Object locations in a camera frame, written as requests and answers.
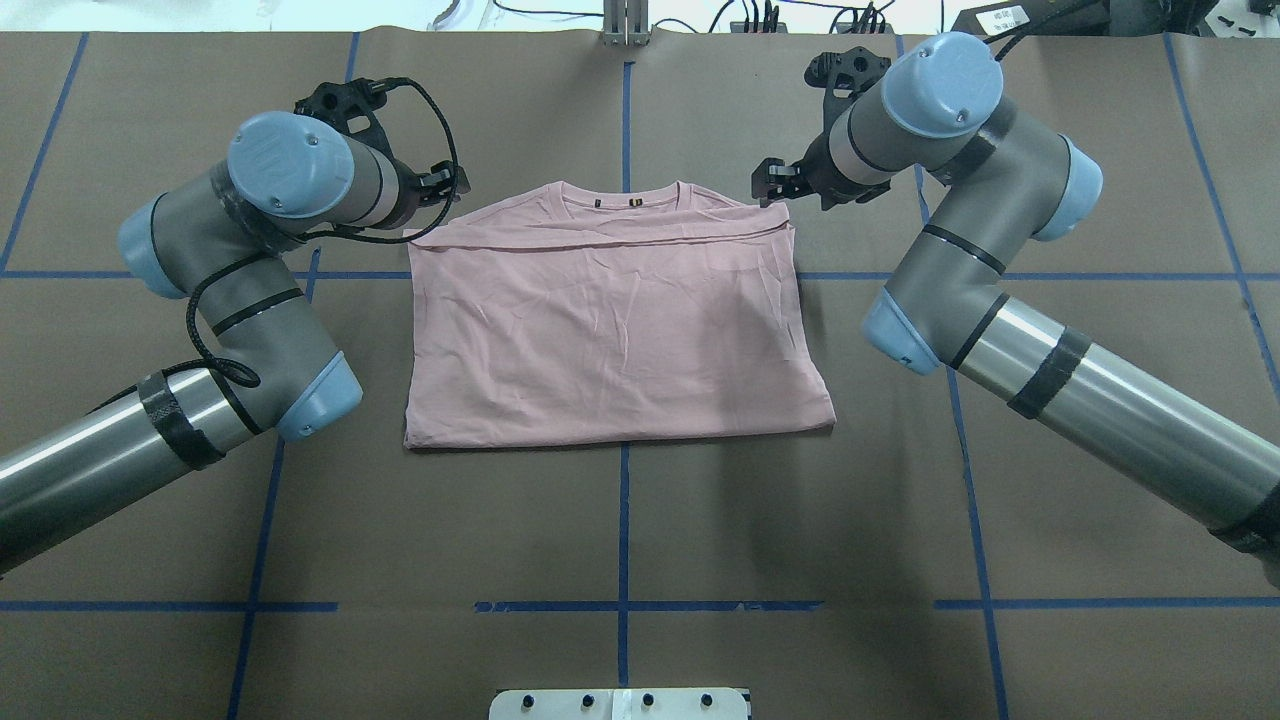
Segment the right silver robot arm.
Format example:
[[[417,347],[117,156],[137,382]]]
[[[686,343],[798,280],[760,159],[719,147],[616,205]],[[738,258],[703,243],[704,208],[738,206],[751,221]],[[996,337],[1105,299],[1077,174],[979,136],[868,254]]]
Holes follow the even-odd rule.
[[[760,161],[762,206],[869,202],[906,169],[947,190],[870,306],[867,341],[918,374],[969,378],[1257,560],[1276,585],[1277,446],[1004,286],[1028,242],[1091,214],[1105,177],[1006,95],[991,46],[947,32],[897,60],[824,53],[806,82],[826,91],[823,131],[797,161]]]

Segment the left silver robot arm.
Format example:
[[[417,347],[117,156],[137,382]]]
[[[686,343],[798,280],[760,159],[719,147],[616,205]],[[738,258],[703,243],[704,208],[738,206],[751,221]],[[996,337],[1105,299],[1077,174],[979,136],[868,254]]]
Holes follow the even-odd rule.
[[[376,146],[265,111],[223,161],[129,217],[118,246],[154,293],[186,302],[195,359],[152,372],[3,460],[3,570],[10,571],[266,430],[306,439],[364,397],[284,256],[315,236],[387,243],[422,206],[468,188],[449,156],[417,174]]]

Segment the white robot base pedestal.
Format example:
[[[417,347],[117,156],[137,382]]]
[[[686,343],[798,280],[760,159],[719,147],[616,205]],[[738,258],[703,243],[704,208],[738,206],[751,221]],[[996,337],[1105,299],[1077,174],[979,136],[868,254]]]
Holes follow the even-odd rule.
[[[748,689],[732,687],[508,689],[489,719],[751,719]]]

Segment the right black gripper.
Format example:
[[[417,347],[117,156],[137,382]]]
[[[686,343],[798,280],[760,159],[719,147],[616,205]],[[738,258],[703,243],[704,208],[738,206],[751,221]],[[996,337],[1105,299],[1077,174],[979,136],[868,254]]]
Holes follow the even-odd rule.
[[[828,135],[815,137],[800,161],[764,158],[751,173],[751,197],[759,208],[806,197],[806,186],[819,197],[822,211],[851,202],[851,182],[831,155]]]

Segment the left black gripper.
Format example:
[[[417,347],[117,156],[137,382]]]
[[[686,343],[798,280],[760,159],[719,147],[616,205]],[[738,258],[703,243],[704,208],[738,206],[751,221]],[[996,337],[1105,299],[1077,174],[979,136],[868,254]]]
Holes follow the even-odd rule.
[[[439,161],[429,172],[419,173],[401,160],[396,161],[399,183],[396,201],[396,227],[406,225],[420,208],[442,202],[456,202],[471,191],[466,170],[462,167],[443,167]]]

